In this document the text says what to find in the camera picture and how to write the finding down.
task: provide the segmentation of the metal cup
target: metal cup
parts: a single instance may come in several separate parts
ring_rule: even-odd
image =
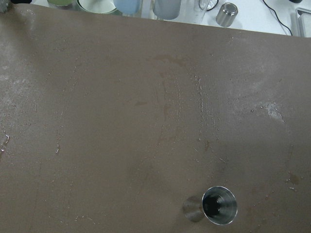
[[[238,14],[238,8],[236,5],[230,2],[223,4],[216,16],[216,22],[223,27],[230,27],[233,20]]]
[[[226,225],[231,223],[238,213],[237,201],[229,189],[221,186],[209,188],[200,200],[188,198],[183,204],[187,219],[200,221],[206,216],[212,223]]]

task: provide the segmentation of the wet table surface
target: wet table surface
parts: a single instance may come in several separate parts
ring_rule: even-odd
[[[309,39],[23,4],[0,30],[0,232],[311,230]],[[233,223],[188,221],[216,185]]]

